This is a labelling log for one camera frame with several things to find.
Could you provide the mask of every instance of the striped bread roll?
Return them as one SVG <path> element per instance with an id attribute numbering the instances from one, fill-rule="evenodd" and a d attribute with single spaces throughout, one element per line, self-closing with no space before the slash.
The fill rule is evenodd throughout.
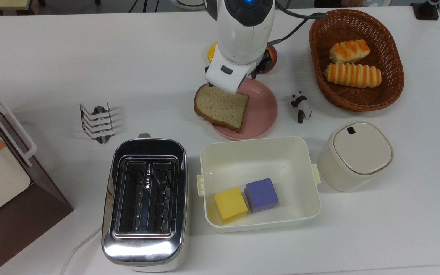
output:
<path id="1" fill-rule="evenodd" d="M 374 88 L 381 84 L 381 71 L 375 66 L 361 64 L 329 64 L 324 72 L 330 82 L 359 88 Z"/>
<path id="2" fill-rule="evenodd" d="M 351 40 L 334 44 L 328 51 L 332 63 L 354 63 L 370 54 L 365 40 Z"/>

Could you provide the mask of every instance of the white canister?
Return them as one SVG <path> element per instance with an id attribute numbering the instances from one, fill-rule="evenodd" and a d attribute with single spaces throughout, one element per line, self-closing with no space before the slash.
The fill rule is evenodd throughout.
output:
<path id="1" fill-rule="evenodd" d="M 331 134 L 317 161 L 320 175 L 335 190 L 353 191 L 393 162 L 393 147 L 370 122 L 359 120 Z"/>

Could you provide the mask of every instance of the pink plate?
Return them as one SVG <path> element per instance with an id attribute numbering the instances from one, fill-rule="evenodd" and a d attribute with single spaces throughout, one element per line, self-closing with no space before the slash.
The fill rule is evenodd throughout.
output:
<path id="1" fill-rule="evenodd" d="M 249 95 L 241 132 L 236 133 L 215 125 L 213 127 L 222 136 L 235 141 L 262 136 L 271 129 L 278 116 L 278 102 L 273 92 L 264 84 L 250 78 L 243 81 L 237 92 Z"/>

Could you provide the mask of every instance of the purple cube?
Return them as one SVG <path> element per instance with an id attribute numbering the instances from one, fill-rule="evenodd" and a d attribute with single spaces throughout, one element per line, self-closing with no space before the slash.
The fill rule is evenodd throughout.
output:
<path id="1" fill-rule="evenodd" d="M 274 191 L 271 178 L 248 183 L 246 189 L 244 189 L 244 194 L 251 213 L 270 209 L 278 204 L 278 196 Z"/>

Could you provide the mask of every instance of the bread roll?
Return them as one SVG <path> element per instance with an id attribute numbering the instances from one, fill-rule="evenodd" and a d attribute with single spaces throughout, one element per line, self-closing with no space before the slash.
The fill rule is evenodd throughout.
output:
<path id="1" fill-rule="evenodd" d="M 330 82 L 351 87 L 374 88 L 381 84 L 381 71 L 375 66 L 361 64 L 329 64 L 324 72 Z"/>
<path id="2" fill-rule="evenodd" d="M 194 111 L 213 125 L 239 133 L 248 101 L 249 96 L 246 94 L 231 94 L 205 84 L 199 87 L 194 96 Z"/>
<path id="3" fill-rule="evenodd" d="M 328 51 L 332 63 L 354 63 L 370 54 L 370 48 L 365 40 L 351 40 L 334 44 Z"/>

